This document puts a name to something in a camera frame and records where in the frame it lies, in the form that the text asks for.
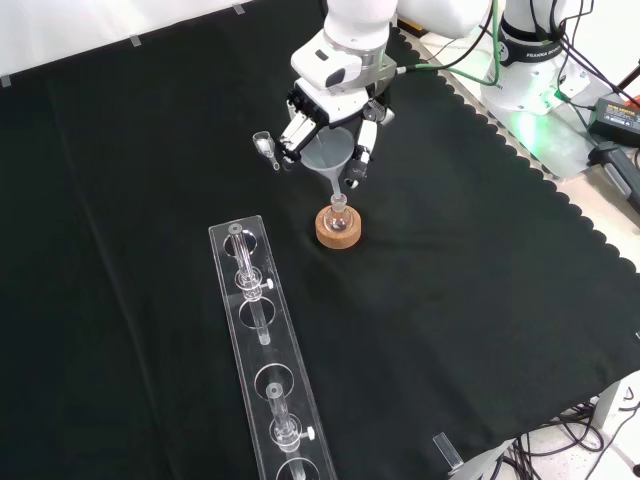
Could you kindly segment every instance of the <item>clear acrylic stand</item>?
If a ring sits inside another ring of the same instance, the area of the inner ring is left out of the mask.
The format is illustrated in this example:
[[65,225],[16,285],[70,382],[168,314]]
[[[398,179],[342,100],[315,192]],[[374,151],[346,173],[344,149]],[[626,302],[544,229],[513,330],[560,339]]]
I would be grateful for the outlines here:
[[262,480],[337,480],[259,216],[209,229]]

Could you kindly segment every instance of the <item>robotic arm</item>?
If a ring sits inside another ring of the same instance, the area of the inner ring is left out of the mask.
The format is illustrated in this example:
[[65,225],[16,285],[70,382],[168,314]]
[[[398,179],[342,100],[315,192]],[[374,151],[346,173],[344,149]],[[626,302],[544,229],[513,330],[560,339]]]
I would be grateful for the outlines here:
[[385,93],[397,65],[385,48],[397,0],[329,0],[328,7],[324,29],[291,58],[301,78],[287,99],[291,123],[277,146],[293,163],[322,128],[362,118],[346,178],[355,188],[366,177],[378,124],[394,116]]
[[[541,26],[549,27],[552,9],[558,4],[564,7],[565,2],[534,0],[536,22],[529,0],[509,0],[502,27],[511,22],[516,28],[510,29],[510,33],[524,32],[522,43],[531,46]],[[385,49],[396,10],[427,30],[455,39],[467,36],[478,25],[491,0],[328,0],[327,3],[329,13],[324,29],[291,58],[300,78],[287,98],[291,122],[275,143],[282,163],[290,165],[300,160],[302,150],[322,128],[336,128],[361,119],[345,179],[348,186],[356,188],[367,176],[378,125],[388,124],[395,116],[389,108],[387,88],[396,75],[397,64],[385,54]],[[539,40],[540,44],[548,42]]]

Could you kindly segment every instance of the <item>test tube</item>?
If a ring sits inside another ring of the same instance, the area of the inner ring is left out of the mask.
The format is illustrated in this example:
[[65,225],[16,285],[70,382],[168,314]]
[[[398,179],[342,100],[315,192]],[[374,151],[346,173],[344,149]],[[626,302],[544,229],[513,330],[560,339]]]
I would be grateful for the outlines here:
[[251,316],[253,317],[253,323],[258,332],[260,344],[269,345],[271,343],[271,336],[269,335],[269,328],[267,327],[267,319],[264,318],[264,309],[262,308],[262,303],[260,303],[260,298],[258,298],[257,302],[250,301],[249,307],[251,307]]
[[273,413],[273,419],[275,421],[276,437],[290,439],[295,432],[282,385],[279,383],[270,383],[267,386],[267,398],[269,399],[269,406],[271,407],[271,413]]
[[[296,431],[295,424],[289,415],[289,408],[285,399],[284,390],[280,383],[270,383],[267,386],[267,398],[269,406],[273,414],[275,422],[274,430],[276,440],[287,447],[287,452],[293,452],[300,446],[300,433]],[[307,475],[304,473],[304,465],[300,460],[292,460],[289,462],[289,469],[294,480],[306,480]]]
[[247,242],[244,239],[242,225],[239,223],[229,225],[229,235],[231,236],[233,251],[236,261],[238,262],[240,283],[247,287],[244,289],[243,294],[249,301],[253,323],[258,332],[258,340],[261,345],[269,345],[271,343],[271,337],[269,335],[269,329],[267,328],[267,320],[264,317],[264,310],[260,303],[262,287],[259,285],[259,280],[256,278],[253,266],[251,265],[251,254],[249,253]]
[[229,234],[231,235],[231,243],[233,244],[233,251],[238,262],[238,270],[240,270],[240,278],[248,284],[254,279],[253,267],[251,266],[251,257],[249,254],[249,248],[247,248],[247,242],[244,240],[244,234],[242,233],[242,225],[239,223],[233,223],[229,226]]

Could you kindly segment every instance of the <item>funnel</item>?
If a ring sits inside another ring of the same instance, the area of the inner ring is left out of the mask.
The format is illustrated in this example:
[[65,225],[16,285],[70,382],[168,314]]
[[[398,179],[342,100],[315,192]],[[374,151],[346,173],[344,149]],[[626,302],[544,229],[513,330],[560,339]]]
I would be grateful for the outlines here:
[[340,174],[351,159],[355,142],[344,128],[323,128],[302,151],[302,164],[331,182],[331,206],[316,217],[316,236],[332,249],[353,246],[360,238],[360,215],[347,207],[347,197],[340,192]]
[[333,195],[340,198],[340,174],[353,155],[354,146],[349,130],[325,127],[302,151],[302,164],[326,177],[331,182]]

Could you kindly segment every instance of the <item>black cloth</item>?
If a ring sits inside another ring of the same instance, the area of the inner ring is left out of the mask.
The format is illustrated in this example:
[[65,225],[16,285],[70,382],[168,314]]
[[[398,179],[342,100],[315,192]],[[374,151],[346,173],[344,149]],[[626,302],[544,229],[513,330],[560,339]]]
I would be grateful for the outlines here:
[[[392,86],[360,243],[275,175],[314,1],[269,0],[0,91],[2,478],[258,478],[207,228],[263,216],[339,478],[445,478],[640,369],[640,282],[444,80]],[[417,61],[397,31],[388,53]]]

